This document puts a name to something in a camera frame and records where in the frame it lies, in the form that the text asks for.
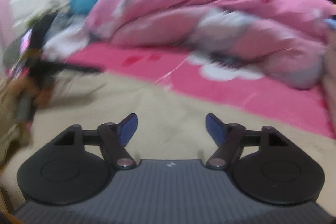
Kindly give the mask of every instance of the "pink bed sheet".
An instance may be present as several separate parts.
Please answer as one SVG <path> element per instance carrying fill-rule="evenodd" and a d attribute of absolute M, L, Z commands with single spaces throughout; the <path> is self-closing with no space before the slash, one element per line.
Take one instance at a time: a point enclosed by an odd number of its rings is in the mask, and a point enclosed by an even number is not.
<path fill-rule="evenodd" d="M 145 80 L 167 90 L 228 104 L 335 138 L 319 87 L 294 90 L 253 68 L 221 68 L 195 53 L 174 49 L 120 49 L 106 43 L 95 43 L 72 55 L 68 61 L 100 65 L 113 74 Z"/>

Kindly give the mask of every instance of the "ribbed gray surface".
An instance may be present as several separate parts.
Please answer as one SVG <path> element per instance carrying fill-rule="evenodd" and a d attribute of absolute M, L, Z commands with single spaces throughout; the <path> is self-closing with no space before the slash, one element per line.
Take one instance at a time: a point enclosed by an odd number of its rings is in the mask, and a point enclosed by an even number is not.
<path fill-rule="evenodd" d="M 226 173 L 199 160 L 143 160 L 119 171 L 97 196 L 71 206 L 28 202 L 16 213 L 25 224 L 327 224 L 315 203 L 275 207 L 240 193 Z"/>

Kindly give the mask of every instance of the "beige bed sheet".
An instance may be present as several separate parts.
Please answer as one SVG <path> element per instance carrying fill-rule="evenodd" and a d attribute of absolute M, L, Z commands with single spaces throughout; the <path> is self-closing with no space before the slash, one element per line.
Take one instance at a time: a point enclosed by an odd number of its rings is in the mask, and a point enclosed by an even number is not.
<path fill-rule="evenodd" d="M 101 88 L 88 93 L 99 86 Z M 224 122 L 241 123 L 253 130 L 260 130 L 263 125 L 274 126 L 323 167 L 326 180 L 318 202 L 336 216 L 336 149 L 333 140 L 230 106 L 195 100 L 109 74 L 73 81 L 65 96 L 56 98 L 50 108 L 36 114 L 31 146 L 14 155 L 1 175 L 1 185 L 9 193 L 15 208 L 24 202 L 16 183 L 16 172 L 24 160 L 71 124 L 93 129 L 105 122 L 119 122 L 132 112 L 138 115 L 139 126 L 127 150 L 136 160 L 206 160 L 216 150 L 205 130 L 205 116 L 210 112 Z M 100 153 L 97 147 L 87 150 Z"/>

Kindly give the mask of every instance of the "comforter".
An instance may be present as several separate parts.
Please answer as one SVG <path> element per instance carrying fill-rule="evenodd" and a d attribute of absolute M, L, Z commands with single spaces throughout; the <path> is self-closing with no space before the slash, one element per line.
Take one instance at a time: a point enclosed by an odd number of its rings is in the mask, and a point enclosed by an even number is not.
<path fill-rule="evenodd" d="M 99 0 L 89 32 L 113 45 L 183 44 L 258 62 L 263 71 L 300 89 L 322 74 L 327 0 Z"/>

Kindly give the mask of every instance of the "silver screw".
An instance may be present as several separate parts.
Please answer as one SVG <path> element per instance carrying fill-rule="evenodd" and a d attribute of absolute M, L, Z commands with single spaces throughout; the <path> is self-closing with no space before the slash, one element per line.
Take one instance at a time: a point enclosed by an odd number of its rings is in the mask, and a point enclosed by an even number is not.
<path fill-rule="evenodd" d="M 220 168 L 225 165 L 225 160 L 220 159 L 220 158 L 213 158 L 209 160 L 209 164 L 213 167 Z"/>
<path fill-rule="evenodd" d="M 130 167 L 133 164 L 133 160 L 128 158 L 122 158 L 117 160 L 117 165 L 120 167 Z"/>

